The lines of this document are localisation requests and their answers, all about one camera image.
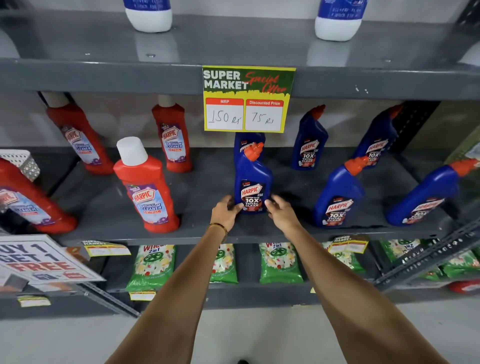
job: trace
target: bracelet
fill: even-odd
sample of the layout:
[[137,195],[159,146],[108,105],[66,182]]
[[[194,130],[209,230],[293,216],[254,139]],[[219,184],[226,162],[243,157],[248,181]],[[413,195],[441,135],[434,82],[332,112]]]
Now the bracelet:
[[210,226],[219,226],[223,229],[223,231],[225,232],[225,237],[223,238],[222,242],[220,244],[223,244],[226,240],[227,240],[227,235],[228,235],[228,231],[227,229],[225,229],[225,226],[223,226],[222,224],[219,224],[218,222],[212,222],[210,225],[208,225],[208,228]]

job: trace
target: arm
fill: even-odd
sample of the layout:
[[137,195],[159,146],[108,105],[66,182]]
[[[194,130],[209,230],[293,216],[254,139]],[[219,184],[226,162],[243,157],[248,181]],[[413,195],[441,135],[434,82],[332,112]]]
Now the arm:
[[[230,231],[243,204],[228,210],[225,196],[212,210],[211,223]],[[211,225],[185,261],[173,272],[106,364],[141,362],[187,364],[202,312],[223,228]]]
[[395,305],[315,241],[288,202],[272,197],[269,216],[297,249],[349,364],[447,363]]

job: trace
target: orange bottle cap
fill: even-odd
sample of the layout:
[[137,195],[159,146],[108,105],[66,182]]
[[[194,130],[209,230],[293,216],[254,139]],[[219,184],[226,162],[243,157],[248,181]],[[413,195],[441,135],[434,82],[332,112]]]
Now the orange bottle cap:
[[246,147],[243,152],[245,153],[245,156],[251,161],[255,162],[258,157],[260,156],[262,150],[264,148],[264,144],[262,142],[260,143],[252,143],[251,146]]
[[475,158],[458,160],[450,164],[450,167],[460,176],[466,176],[471,170],[474,170],[479,161]]
[[316,106],[312,110],[310,110],[310,115],[312,115],[315,120],[318,120],[324,113],[324,110],[325,110],[325,105]]
[[355,159],[347,160],[344,166],[352,176],[356,176],[361,172],[362,169],[364,169],[367,166],[367,163],[368,163],[368,157],[363,156],[363,157],[356,157]]
[[396,116],[398,115],[398,113],[403,109],[403,104],[400,104],[400,105],[395,105],[395,106],[392,106],[391,108],[389,108],[390,110],[390,118],[393,120],[396,118]]

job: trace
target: green detergent packet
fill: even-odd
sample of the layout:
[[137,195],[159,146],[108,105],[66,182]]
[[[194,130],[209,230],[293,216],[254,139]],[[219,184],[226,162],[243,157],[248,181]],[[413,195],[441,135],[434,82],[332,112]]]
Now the green detergent packet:
[[[393,240],[380,240],[380,244],[382,245],[385,253],[387,254],[388,259],[390,262],[394,262],[416,246],[422,244],[422,240],[414,239],[414,240],[403,240],[403,239],[393,239]],[[425,273],[421,276],[421,278],[429,279],[429,280],[440,280],[442,277],[442,271],[439,268],[431,270],[430,272]]]
[[260,283],[302,283],[297,252],[292,243],[259,244],[262,254]]
[[174,265],[174,245],[139,246],[127,292],[158,290],[172,275]]
[[[329,246],[332,245],[332,242],[322,243],[322,246],[328,250]],[[351,252],[338,252],[338,253],[330,253],[335,258],[337,258],[340,262],[348,266],[354,272],[365,272],[365,269],[360,265],[359,261],[357,260],[354,253]]]
[[233,244],[221,244],[213,263],[210,282],[238,283]]
[[449,278],[457,278],[470,272],[480,272],[480,262],[470,250],[450,259],[440,266]]

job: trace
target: bathroom cleaner bottle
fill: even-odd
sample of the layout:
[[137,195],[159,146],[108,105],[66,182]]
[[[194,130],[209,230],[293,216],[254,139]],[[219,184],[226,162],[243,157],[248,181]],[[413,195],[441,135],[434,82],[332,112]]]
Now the bathroom cleaner bottle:
[[265,212],[265,199],[270,197],[273,174],[257,159],[264,144],[253,143],[243,150],[235,174],[235,204],[244,204],[242,213]]
[[[234,144],[234,155],[233,161],[235,166],[237,165],[240,157],[243,155],[243,150],[253,145],[253,143],[263,143],[265,145],[265,133],[243,133],[243,132],[236,132],[235,133],[235,144]],[[262,160],[263,150],[258,157],[258,160]]]
[[367,165],[366,156],[350,159],[328,176],[327,185],[320,195],[314,211],[315,224],[324,228],[336,228],[351,215],[365,191],[355,178]]
[[445,199],[458,192],[458,180],[475,169],[478,161],[464,159],[430,172],[423,181],[386,214],[387,221],[405,226],[421,221]]
[[63,234],[77,226],[74,217],[63,212],[15,165],[3,158],[0,158],[0,204],[45,234]]
[[140,32],[166,32],[172,27],[169,0],[123,0],[123,4],[128,20]]
[[390,149],[390,146],[398,136],[392,121],[402,110],[402,107],[403,105],[392,106],[382,111],[372,120],[352,158],[367,156],[368,164],[365,167],[367,169],[377,165],[383,153]]
[[121,160],[113,169],[144,220],[145,229],[159,233],[178,229],[180,221],[173,210],[162,162],[149,156],[136,136],[120,139],[117,149]]
[[63,92],[43,91],[42,95],[48,104],[48,117],[83,161],[85,169],[93,174],[112,174],[113,163],[83,110],[69,102]]
[[315,34],[323,40],[344,42],[360,28],[368,0],[321,0]]
[[299,132],[293,146],[292,168],[295,170],[313,170],[318,164],[325,142],[327,130],[318,122],[325,105],[317,106],[307,112],[300,120]]
[[192,170],[185,109],[168,95],[158,95],[158,105],[152,109],[158,128],[158,137],[167,160],[167,169],[183,173]]

